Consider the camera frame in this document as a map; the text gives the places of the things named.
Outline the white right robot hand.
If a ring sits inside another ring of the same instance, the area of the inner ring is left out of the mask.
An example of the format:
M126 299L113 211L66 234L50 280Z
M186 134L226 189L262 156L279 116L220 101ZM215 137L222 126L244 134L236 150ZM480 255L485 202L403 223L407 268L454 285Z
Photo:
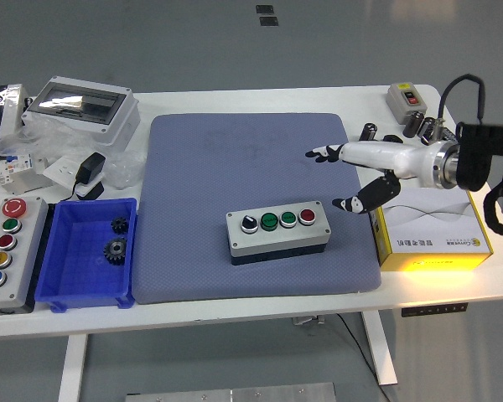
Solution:
M357 195L332 201L344 211L365 214L395 198L401 192L402 179L415 178L424 188L438 186L437 152L438 146L363 141L317 147L305 156L313 157L316 162L342 161L382 171L382 176L368 183Z

